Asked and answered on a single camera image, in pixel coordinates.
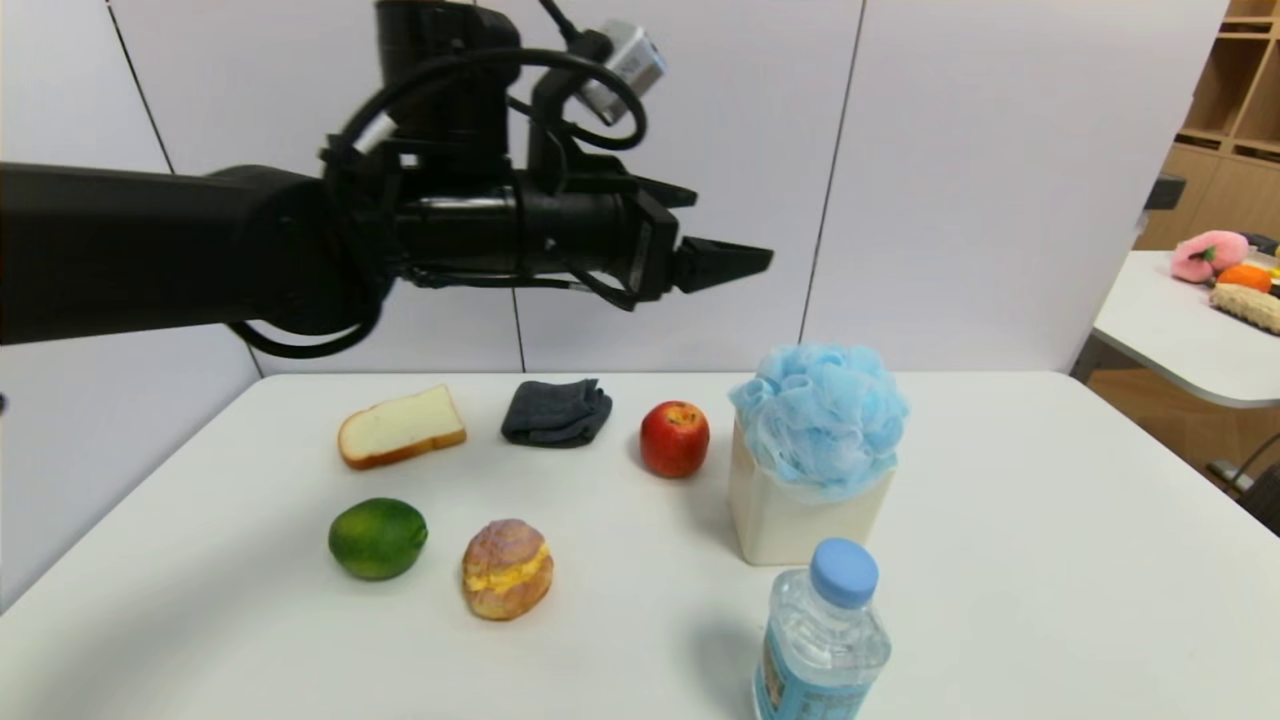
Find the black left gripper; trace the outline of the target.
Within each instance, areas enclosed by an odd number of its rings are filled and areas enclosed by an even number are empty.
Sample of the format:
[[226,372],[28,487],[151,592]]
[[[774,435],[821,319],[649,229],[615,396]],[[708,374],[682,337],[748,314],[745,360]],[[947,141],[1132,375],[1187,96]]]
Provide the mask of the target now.
[[566,274],[612,305],[657,301],[671,286],[695,293],[759,275],[774,258],[772,249],[694,236],[675,249],[676,184],[626,177],[553,193],[525,179],[518,190],[520,272]]

